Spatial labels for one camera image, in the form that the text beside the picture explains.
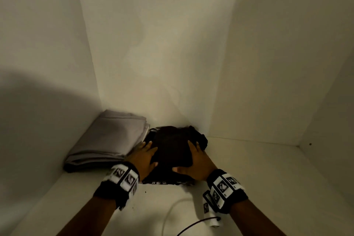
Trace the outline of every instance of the cable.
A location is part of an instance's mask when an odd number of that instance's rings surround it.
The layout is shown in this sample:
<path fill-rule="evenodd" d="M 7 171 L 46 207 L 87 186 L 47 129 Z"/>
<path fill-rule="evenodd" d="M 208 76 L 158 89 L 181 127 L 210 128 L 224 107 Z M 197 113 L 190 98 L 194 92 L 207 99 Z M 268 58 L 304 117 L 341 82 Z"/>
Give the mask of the cable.
<path fill-rule="evenodd" d="M 186 227 L 184 230 L 182 230 L 180 233 L 178 233 L 177 236 L 181 235 L 181 234 L 184 233 L 187 229 L 189 229 L 190 227 L 193 227 L 194 225 L 196 225 L 196 224 L 198 224 L 198 223 L 200 223 L 200 222 L 203 222 L 203 221 L 205 221 L 205 220 L 214 219 L 214 218 L 216 218 L 217 221 L 220 221 L 220 219 L 221 219 L 221 217 L 219 217 L 219 216 L 214 216 L 214 217 L 208 217 L 208 218 L 201 219 L 201 220 L 199 220 L 199 221 L 193 223 L 192 225 Z"/>

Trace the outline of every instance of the black wristband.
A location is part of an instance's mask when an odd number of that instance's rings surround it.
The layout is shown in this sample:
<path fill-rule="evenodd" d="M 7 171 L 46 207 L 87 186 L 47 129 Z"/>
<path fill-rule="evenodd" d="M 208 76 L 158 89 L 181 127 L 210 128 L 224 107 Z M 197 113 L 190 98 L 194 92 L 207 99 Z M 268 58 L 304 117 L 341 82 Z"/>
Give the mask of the black wristband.
<path fill-rule="evenodd" d="M 139 172 L 130 162 L 114 165 L 93 194 L 95 197 L 114 199 L 116 209 L 122 210 L 134 196 L 139 182 Z"/>
<path fill-rule="evenodd" d="M 210 191 L 206 191 L 203 197 L 215 212 L 228 214 L 234 203 L 248 199 L 240 183 L 223 170 L 214 170 L 206 181 Z"/>

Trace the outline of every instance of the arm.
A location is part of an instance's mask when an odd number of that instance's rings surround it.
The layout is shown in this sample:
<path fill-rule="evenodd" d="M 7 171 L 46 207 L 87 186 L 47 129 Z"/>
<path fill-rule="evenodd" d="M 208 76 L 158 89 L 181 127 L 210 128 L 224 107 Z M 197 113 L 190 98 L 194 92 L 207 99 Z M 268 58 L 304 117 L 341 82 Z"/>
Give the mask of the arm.
<path fill-rule="evenodd" d="M 152 156 L 157 151 L 157 147 L 150 149 L 151 144 L 152 142 L 149 142 L 145 146 L 143 142 L 137 151 L 125 159 L 138 170 L 140 181 L 157 166 L 157 162 L 150 164 Z M 100 236 L 116 208 L 116 200 L 93 196 L 57 236 Z"/>
<path fill-rule="evenodd" d="M 172 170 L 191 176 L 196 180 L 206 181 L 208 176 L 217 169 L 209 156 L 197 146 L 188 141 L 192 153 L 193 165 L 191 167 L 175 167 Z M 278 229 L 250 200 L 246 199 L 234 203 L 230 208 L 230 215 L 240 229 L 243 236 L 267 236 L 285 234 Z"/>

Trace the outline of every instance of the black garment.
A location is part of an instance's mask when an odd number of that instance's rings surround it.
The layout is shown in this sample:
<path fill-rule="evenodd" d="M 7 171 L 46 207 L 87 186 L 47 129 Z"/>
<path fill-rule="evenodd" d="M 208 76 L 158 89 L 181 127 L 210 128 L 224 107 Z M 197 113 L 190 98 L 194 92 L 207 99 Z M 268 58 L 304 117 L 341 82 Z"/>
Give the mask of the black garment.
<path fill-rule="evenodd" d="M 150 129 L 145 142 L 152 141 L 152 148 L 158 147 L 151 162 L 158 162 L 159 165 L 143 180 L 143 184 L 179 185 L 193 181 L 190 176 L 172 171 L 172 167 L 192 166 L 192 154 L 188 140 L 194 145 L 198 142 L 202 150 L 205 150 L 208 144 L 206 137 L 196 131 L 193 126 L 184 128 L 164 126 Z"/>

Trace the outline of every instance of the folded gray fabric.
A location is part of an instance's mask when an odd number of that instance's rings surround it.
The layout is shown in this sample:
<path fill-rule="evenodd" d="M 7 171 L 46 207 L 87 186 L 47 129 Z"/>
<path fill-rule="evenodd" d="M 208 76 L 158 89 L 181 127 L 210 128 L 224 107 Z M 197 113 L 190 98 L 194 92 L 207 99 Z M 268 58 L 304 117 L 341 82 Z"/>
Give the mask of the folded gray fabric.
<path fill-rule="evenodd" d="M 149 128 L 145 117 L 106 110 L 70 150 L 64 169 L 67 164 L 120 161 L 144 140 Z"/>

